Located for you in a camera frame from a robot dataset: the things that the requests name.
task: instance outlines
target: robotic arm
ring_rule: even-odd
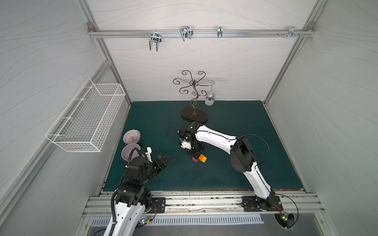
[[[128,178],[124,179],[125,173],[112,195],[112,220],[105,230],[105,236],[130,236],[138,223],[141,226],[149,223],[150,217],[140,221],[143,212],[151,207],[151,191],[146,191],[144,184],[168,165],[171,155],[159,155],[152,162],[148,157],[147,153],[144,155],[139,151],[139,156],[129,165]]]
[[[178,130],[181,147],[189,149],[188,154],[197,159],[205,143],[216,146],[231,155],[231,165],[243,172],[255,191],[261,210],[267,210],[273,204],[274,190],[262,176],[254,158],[254,152],[246,137],[237,138],[209,129],[198,122],[188,128]]]

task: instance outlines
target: aluminum rail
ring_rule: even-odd
[[[315,21],[319,17],[320,12],[322,11],[326,2],[327,2],[327,0],[318,0],[315,3],[308,19],[306,20],[306,22],[304,24],[304,28],[313,29],[313,27],[315,25]],[[270,90],[269,90],[269,92],[268,92],[268,94],[267,94],[267,96],[264,100],[265,105],[269,104],[270,100],[273,97],[274,92],[276,91],[276,89],[278,88],[278,85],[280,84],[280,82],[284,78],[284,76],[285,76],[286,72],[288,71],[291,63],[293,62],[295,56],[297,56],[297,54],[298,54],[299,50],[301,49],[305,39],[306,39],[305,37],[299,37],[295,41],[293,47],[290,50],[288,57],[285,60],[285,63],[283,64],[281,70],[279,71],[276,79],[274,80],[274,82],[272,84],[272,87],[270,88]]]
[[[276,191],[293,199],[300,213],[324,213],[320,200],[315,193],[304,191]],[[111,194],[90,197],[82,217],[110,216]],[[252,191],[153,191],[153,197],[166,198],[165,213],[160,215],[190,214],[251,214],[241,207],[242,196],[254,196]],[[279,196],[282,206],[289,213],[296,213],[293,202]],[[259,211],[258,214],[272,214],[276,211]]]
[[[97,30],[88,32],[91,38],[151,38],[151,34],[158,33],[162,38],[181,38],[180,30]],[[265,30],[226,30],[223,29],[222,38],[258,38],[258,37],[283,37],[289,32],[288,29],[265,29]],[[312,37],[315,31],[296,29],[294,33],[300,37]],[[217,38],[217,30],[193,30],[193,38]]]

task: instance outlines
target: aluminum frame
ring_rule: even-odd
[[[300,191],[276,191],[295,201],[300,213],[324,213],[315,193]],[[160,215],[193,214],[251,214],[241,207],[242,196],[254,196],[253,191],[152,191],[154,197],[166,198],[166,212]],[[90,197],[82,217],[111,216],[110,199],[112,192]],[[280,196],[282,206],[289,213],[297,213],[292,201]],[[278,211],[261,211],[258,214],[272,214]]]
[[[89,9],[89,5],[88,5],[87,1],[86,1],[86,0],[76,0],[76,1],[77,1],[78,5],[79,5],[79,8],[80,8],[81,12],[83,13],[83,16],[84,16],[84,18],[85,18],[85,21],[86,21],[87,23],[89,23],[89,22],[92,23],[92,24],[87,24],[88,27],[91,29],[90,31],[92,31],[92,30],[97,30],[97,29],[98,29],[98,26],[97,26],[97,24],[96,24],[96,21],[95,21],[93,15],[92,15],[91,10]],[[126,97],[125,97],[125,99],[126,99],[126,103],[127,103],[129,106],[131,106],[131,100],[130,100],[130,97],[129,97],[129,95],[127,94],[127,90],[126,90],[126,88],[125,88],[125,85],[123,84],[123,82],[122,82],[122,80],[121,80],[121,77],[120,77],[120,75],[119,75],[119,72],[118,72],[117,68],[116,68],[115,65],[114,65],[114,61],[113,61],[112,57],[110,56],[109,50],[108,50],[108,48],[106,47],[106,44],[105,44],[104,40],[103,40],[103,39],[99,39],[99,38],[97,38],[97,39],[96,39],[96,42],[97,42],[97,45],[99,46],[99,48],[100,48],[102,54],[104,55],[105,59],[106,59],[106,60],[109,60],[109,62],[110,62],[110,70],[111,70],[111,72],[112,72],[112,74],[113,74],[113,76],[114,76],[116,82],[119,83],[119,84],[121,85],[123,91],[125,91],[125,93],[126,93]]]
[[[318,18],[319,14],[322,11],[326,2],[327,2],[327,0],[318,0],[315,3],[308,19],[306,20],[306,22],[304,24],[305,29],[312,28],[314,26],[315,21]],[[295,56],[297,56],[297,54],[298,54],[299,50],[301,49],[305,39],[306,39],[305,37],[298,37],[297,40],[295,41],[295,43],[292,46],[292,48],[289,52],[289,55],[287,56],[281,70],[279,71],[276,79],[274,80],[272,86],[270,87],[270,90],[269,90],[269,92],[268,92],[268,94],[267,94],[267,96],[264,100],[265,105],[268,105],[268,103],[272,99],[274,92],[278,88],[278,85],[280,84],[282,79],[285,77],[286,72],[288,71],[288,69],[289,69],[291,63],[293,62]]]
[[[236,29],[227,30],[222,29],[222,38],[256,38],[256,37],[282,37],[286,38],[289,32],[288,29],[265,29],[265,30],[254,30],[254,29]],[[302,37],[312,37],[315,31],[308,31],[305,29],[297,29],[294,31]],[[180,30],[96,30],[93,32],[88,32],[91,38],[102,39],[102,38],[150,38],[151,34],[158,33],[163,38],[181,38],[182,35]],[[192,38],[219,38],[218,30],[193,30]]]

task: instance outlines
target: wavy line pattern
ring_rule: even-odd
[[[184,69],[205,71],[217,100],[263,100],[293,45],[276,38],[170,39],[153,53],[145,40],[105,41],[133,101],[192,99],[172,83]]]
[[[315,1],[292,0],[88,0],[100,29],[302,28]]]
[[[268,104],[338,235],[376,235],[377,9],[374,0],[329,0]]]
[[[0,199],[103,61],[76,0],[0,1]],[[102,80],[115,82],[110,71]],[[53,151],[0,235],[73,235],[117,142],[121,109],[100,153]]]

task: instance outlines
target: wire mesh basket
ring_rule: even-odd
[[[83,85],[45,135],[67,152],[100,152],[125,97],[118,83],[90,84]]]

